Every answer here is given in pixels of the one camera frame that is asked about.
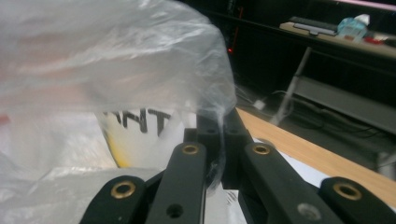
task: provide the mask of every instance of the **plastic bag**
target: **plastic bag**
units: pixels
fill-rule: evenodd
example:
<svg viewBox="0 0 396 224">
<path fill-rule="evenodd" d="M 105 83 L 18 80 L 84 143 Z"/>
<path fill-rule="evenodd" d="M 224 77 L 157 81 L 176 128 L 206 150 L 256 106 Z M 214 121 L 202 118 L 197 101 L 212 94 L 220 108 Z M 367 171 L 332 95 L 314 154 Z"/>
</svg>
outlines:
<svg viewBox="0 0 396 224">
<path fill-rule="evenodd" d="M 74 209 L 82 209 L 95 193 L 78 188 L 99 176 L 86 171 L 120 175 L 123 169 L 116 169 L 97 115 L 170 110 L 175 120 L 168 120 L 163 133 L 178 134 L 191 126 L 190 113 L 217 119 L 234 107 L 221 34 L 185 5 L 161 0 L 0 3 L 0 117 L 10 119 L 0 125 L 2 223 L 52 223 L 60 211 L 63 223 L 74 223 L 81 215 Z M 161 162 L 146 168 L 164 168 L 172 149 L 166 147 L 157 156 Z M 62 178 L 68 186 L 57 191 Z M 46 187 L 54 191 L 45 194 Z M 66 192 L 71 201 L 57 192 Z M 79 196 L 82 201 L 72 200 Z"/>
</svg>

